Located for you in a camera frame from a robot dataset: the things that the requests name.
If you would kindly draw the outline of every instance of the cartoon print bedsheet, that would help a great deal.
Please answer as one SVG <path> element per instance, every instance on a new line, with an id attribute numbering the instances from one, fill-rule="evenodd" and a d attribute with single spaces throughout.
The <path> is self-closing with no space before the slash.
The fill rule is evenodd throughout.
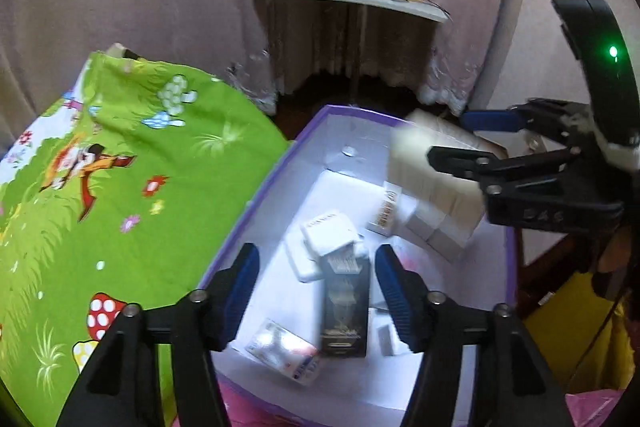
<path id="1" fill-rule="evenodd" d="M 34 427 L 56 424 L 126 302 L 193 289 L 286 147 L 210 74 L 88 59 L 0 162 L 0 378 Z"/>

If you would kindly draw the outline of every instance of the white wall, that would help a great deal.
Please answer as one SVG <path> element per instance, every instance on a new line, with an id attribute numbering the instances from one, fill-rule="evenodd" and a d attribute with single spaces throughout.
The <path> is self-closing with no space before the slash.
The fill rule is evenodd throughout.
<path id="1" fill-rule="evenodd" d="M 550 1 L 523 0 L 489 108 L 505 108 L 532 96 L 589 101 L 580 68 Z M 640 77 L 640 9 L 634 0 L 607 1 L 620 24 L 636 77 Z"/>

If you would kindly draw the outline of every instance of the metal bolt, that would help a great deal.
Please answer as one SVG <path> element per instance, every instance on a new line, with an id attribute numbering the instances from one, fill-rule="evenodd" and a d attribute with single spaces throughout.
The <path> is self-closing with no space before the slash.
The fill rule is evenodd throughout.
<path id="1" fill-rule="evenodd" d="M 496 196 L 502 192 L 502 187 L 500 185 L 489 185 L 486 188 L 486 193 L 490 196 Z"/>
<path id="2" fill-rule="evenodd" d="M 427 298 L 431 304 L 444 304 L 444 301 L 447 300 L 447 296 L 442 292 L 429 292 Z"/>
<path id="3" fill-rule="evenodd" d="M 189 294 L 189 300 L 194 303 L 202 302 L 207 299 L 209 295 L 204 290 L 194 290 Z"/>
<path id="4" fill-rule="evenodd" d="M 135 317 L 140 313 L 141 310 L 142 308 L 137 304 L 127 304 L 122 309 L 122 313 L 124 314 L 125 317 Z"/>
<path id="5" fill-rule="evenodd" d="M 511 315 L 511 308 L 509 307 L 508 304 L 498 304 L 494 308 L 494 313 L 499 317 L 506 319 Z"/>

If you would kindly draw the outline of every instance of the table leg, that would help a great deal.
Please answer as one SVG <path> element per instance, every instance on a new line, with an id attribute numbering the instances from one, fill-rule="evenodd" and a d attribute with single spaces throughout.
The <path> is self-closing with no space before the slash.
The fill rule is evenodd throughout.
<path id="1" fill-rule="evenodd" d="M 364 39 L 367 31 L 367 6 L 361 4 L 358 6 L 357 17 L 357 35 L 358 45 L 356 47 L 356 55 L 353 61 L 353 71 L 351 71 L 351 83 L 349 88 L 349 105 L 358 106 L 358 85 L 360 83 L 360 61 L 362 60 L 362 51 L 364 49 Z"/>

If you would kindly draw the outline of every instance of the yellow fabric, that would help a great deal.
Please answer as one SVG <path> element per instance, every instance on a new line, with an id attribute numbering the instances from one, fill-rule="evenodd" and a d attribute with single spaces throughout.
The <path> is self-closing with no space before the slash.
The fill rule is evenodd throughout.
<path id="1" fill-rule="evenodd" d="M 593 293 L 590 274 L 574 274 L 525 325 L 556 380 L 567 386 L 578 359 L 606 317 L 611 302 Z M 618 306 L 584 360 L 569 393 L 625 388 L 634 371 L 633 351 Z"/>

